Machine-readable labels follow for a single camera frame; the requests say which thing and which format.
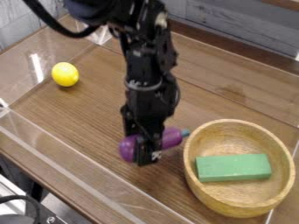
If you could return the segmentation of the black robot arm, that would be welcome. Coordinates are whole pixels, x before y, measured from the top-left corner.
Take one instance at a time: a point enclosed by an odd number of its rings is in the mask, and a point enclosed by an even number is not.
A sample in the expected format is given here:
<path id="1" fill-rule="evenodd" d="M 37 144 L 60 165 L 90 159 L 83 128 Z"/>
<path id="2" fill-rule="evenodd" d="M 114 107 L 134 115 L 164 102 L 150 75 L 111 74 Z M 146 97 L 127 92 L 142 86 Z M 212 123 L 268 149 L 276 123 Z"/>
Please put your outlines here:
<path id="1" fill-rule="evenodd" d="M 172 69 L 168 13 L 160 0 L 64 0 L 69 14 L 90 26 L 107 25 L 126 57 L 126 136 L 135 137 L 134 162 L 151 165 L 163 150 L 164 122 L 180 101 Z"/>

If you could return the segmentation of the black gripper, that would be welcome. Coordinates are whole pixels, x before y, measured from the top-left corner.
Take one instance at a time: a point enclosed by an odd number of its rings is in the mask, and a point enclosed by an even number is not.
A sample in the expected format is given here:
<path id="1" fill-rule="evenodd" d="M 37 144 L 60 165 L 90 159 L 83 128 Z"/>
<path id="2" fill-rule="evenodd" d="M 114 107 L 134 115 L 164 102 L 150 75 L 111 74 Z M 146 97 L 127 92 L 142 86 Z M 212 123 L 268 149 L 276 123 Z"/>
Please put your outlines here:
<path id="1" fill-rule="evenodd" d="M 135 140 L 135 162 L 139 166 L 156 163 L 162 157 L 164 121 L 174 115 L 180 101 L 180 87 L 171 73 L 158 82 L 142 81 L 130 75 L 124 80 L 126 104 L 120 109 L 126 136 Z"/>

